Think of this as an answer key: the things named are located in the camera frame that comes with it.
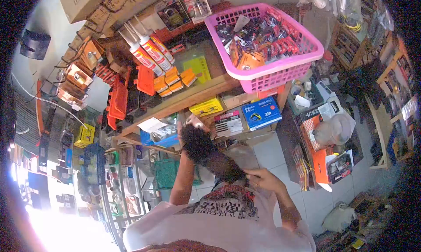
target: white plastic bag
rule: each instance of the white plastic bag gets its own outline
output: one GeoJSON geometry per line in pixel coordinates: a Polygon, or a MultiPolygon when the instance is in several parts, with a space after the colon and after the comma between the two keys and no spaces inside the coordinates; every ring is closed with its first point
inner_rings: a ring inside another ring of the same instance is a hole
{"type": "Polygon", "coordinates": [[[329,231],[342,233],[357,218],[355,210],[346,204],[335,207],[323,221],[322,227],[329,231]]]}

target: green basket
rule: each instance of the green basket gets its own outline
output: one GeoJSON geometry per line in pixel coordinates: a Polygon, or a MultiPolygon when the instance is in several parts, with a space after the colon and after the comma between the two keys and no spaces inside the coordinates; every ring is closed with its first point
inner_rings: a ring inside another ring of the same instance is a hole
{"type": "MultiPolygon", "coordinates": [[[[179,161],[171,159],[155,161],[155,176],[158,189],[173,188],[179,165],[179,161]]],[[[199,169],[195,166],[193,185],[199,186],[202,183],[203,181],[200,179],[199,169]]]]}

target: pink plastic basket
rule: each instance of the pink plastic basket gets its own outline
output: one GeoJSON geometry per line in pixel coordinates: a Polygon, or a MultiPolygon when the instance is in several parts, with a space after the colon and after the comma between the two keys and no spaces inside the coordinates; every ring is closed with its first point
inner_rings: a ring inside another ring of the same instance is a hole
{"type": "Polygon", "coordinates": [[[208,16],[205,19],[205,24],[211,33],[228,74],[240,80],[241,86],[247,93],[265,91],[283,85],[292,79],[298,79],[306,74],[312,61],[318,60],[323,56],[323,46],[313,34],[292,17],[268,4],[258,3],[232,7],[223,12],[208,16]],[[299,32],[296,41],[299,46],[298,55],[287,57],[251,70],[239,70],[235,68],[216,33],[215,25],[220,23],[235,24],[240,14],[249,18],[263,17],[269,8],[272,8],[278,16],[290,23],[299,32]]]}

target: white t-shirt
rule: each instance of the white t-shirt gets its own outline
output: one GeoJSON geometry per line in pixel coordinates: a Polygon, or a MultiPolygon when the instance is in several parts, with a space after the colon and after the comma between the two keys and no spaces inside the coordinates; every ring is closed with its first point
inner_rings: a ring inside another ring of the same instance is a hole
{"type": "Polygon", "coordinates": [[[160,202],[123,234],[127,251],[180,239],[236,251],[315,252],[305,221],[294,232],[275,227],[273,210],[259,192],[223,186],[194,204],[160,202]]]}

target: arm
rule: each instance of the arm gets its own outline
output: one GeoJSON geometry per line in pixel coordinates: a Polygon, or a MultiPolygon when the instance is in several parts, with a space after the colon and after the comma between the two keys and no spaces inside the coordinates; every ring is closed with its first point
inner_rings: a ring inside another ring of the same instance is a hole
{"type": "Polygon", "coordinates": [[[278,199],[279,209],[281,210],[282,227],[294,231],[297,228],[297,223],[301,221],[301,215],[297,207],[286,188],[285,191],[275,192],[275,194],[278,199]]]}
{"type": "Polygon", "coordinates": [[[252,185],[275,192],[281,211],[282,226],[294,231],[297,228],[297,223],[301,220],[301,215],[292,202],[285,184],[266,168],[244,171],[252,185]]]}
{"type": "Polygon", "coordinates": [[[174,205],[188,204],[192,194],[194,178],[193,161],[187,157],[186,151],[182,151],[180,165],[178,167],[176,181],[171,190],[170,203],[174,205]]]}

